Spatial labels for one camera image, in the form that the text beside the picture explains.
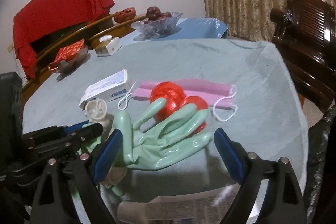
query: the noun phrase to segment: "chair backrest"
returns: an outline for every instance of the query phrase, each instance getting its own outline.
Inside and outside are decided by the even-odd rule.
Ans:
[[[322,112],[336,94],[335,10],[325,0],[287,0],[287,12],[272,9],[276,44],[301,95]]]

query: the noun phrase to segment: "face mask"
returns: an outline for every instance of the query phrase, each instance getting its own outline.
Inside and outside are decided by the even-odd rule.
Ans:
[[[237,112],[237,105],[233,104],[233,97],[237,93],[237,88],[235,85],[224,85],[219,83],[213,83],[205,80],[199,79],[182,79],[173,81],[175,84],[181,86],[186,96],[198,96],[207,102],[209,106],[212,107],[212,114],[214,117],[220,122],[226,122],[230,118],[232,118]],[[152,82],[152,81],[144,81],[141,82],[140,87],[137,88],[133,93],[125,95],[118,103],[118,108],[120,110],[124,110],[127,107],[127,100],[130,95],[133,95],[135,99],[148,99],[150,98],[150,94],[161,82]],[[120,108],[120,104],[126,100],[126,105],[124,108]],[[216,108],[231,108],[234,110],[233,114],[228,118],[221,118],[216,113]]]

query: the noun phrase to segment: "red fabric cover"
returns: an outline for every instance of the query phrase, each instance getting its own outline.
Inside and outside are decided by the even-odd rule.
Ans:
[[[57,30],[107,15],[113,0],[32,0],[14,17],[14,49],[24,72],[35,78],[30,43]]]

